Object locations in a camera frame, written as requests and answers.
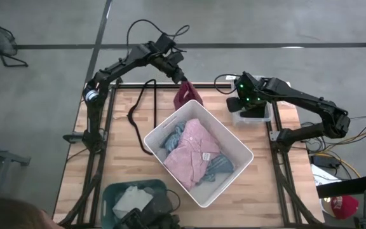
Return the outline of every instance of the blue cloth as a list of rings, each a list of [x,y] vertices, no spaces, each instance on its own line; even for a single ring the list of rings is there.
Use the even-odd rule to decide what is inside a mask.
[[[232,173],[234,172],[234,165],[231,161],[223,154],[220,154],[218,157],[211,160],[211,162],[207,166],[207,170],[201,181],[215,181],[215,175],[217,173]]]
[[[179,144],[180,137],[183,133],[184,127],[186,126],[186,121],[181,121],[175,126],[175,131],[172,132],[165,140],[165,143],[163,144],[162,148],[165,148],[167,151],[167,154],[169,155],[170,152],[172,152],[175,148],[177,148],[177,145]]]

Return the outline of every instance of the teal bin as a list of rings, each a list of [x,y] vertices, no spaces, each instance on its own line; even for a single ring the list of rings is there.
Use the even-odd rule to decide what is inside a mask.
[[[162,192],[165,195],[167,192],[166,185],[159,179],[110,184],[105,188],[101,200],[101,227],[103,229],[112,229],[121,220],[115,216],[112,208],[120,200],[129,186],[137,186],[138,189],[149,187],[156,193]]]

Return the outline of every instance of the concrete floor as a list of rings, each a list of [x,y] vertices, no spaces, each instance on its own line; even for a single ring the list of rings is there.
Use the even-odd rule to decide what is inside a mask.
[[[104,5],[105,0],[0,0],[0,25],[20,45],[94,44]],[[129,25],[140,18],[168,33],[189,24],[180,43],[366,43],[366,1],[360,0],[113,1],[106,16],[105,44],[125,43]],[[151,25],[139,23],[130,42],[158,36]],[[0,147],[32,157],[28,168],[13,169],[7,196],[52,214],[69,148],[62,135],[73,128],[91,56],[89,49],[20,50],[28,68],[0,63]],[[101,50],[92,67],[124,56],[124,50]],[[242,71],[274,76],[334,101],[350,117],[366,115],[366,48],[190,49],[184,56],[180,66],[191,81]],[[169,81],[152,67],[123,77],[126,82],[151,78]],[[319,121],[301,109],[299,116]],[[366,120],[352,121],[349,135],[365,125]],[[366,139],[335,151],[366,176]]]

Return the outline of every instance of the pink shirt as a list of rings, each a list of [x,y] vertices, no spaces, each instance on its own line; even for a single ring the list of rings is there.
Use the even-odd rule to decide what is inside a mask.
[[[208,163],[220,154],[217,140],[201,125],[199,119],[187,121],[179,145],[164,161],[169,171],[190,190],[204,176]],[[203,160],[203,153],[210,158]]]

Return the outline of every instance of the wooden tabletop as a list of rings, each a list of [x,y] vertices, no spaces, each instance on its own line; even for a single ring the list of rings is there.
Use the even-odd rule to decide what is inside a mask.
[[[176,89],[158,89],[158,124],[174,112],[173,98],[176,91]],[[175,212],[180,217],[181,226],[282,226],[265,124],[235,127],[231,123],[231,113],[226,107],[226,95],[214,89],[198,91],[205,108],[254,153],[254,160],[242,174],[209,207],[205,209],[199,207],[158,160],[145,154],[139,147],[135,129],[128,122],[126,114],[136,103],[140,90],[122,89],[116,93],[101,194],[105,187],[112,183],[160,179],[168,189],[176,191],[182,199],[180,208]],[[142,139],[153,129],[153,96],[153,90],[147,89],[140,106],[134,112],[134,120]],[[286,103],[279,102],[278,105],[283,128],[299,128],[296,108]],[[86,106],[83,103],[80,106],[75,131],[82,132],[85,129]],[[84,148],[82,143],[73,144],[69,156]],[[306,150],[292,149],[288,155],[298,196],[317,219],[324,221]],[[65,217],[81,196],[87,161],[88,152],[85,151],[67,162],[55,209],[56,222]],[[92,195],[87,203],[86,216],[90,215],[91,199]],[[288,196],[286,199],[290,221],[294,222],[290,199]],[[100,224],[99,214],[98,210],[97,225]]]

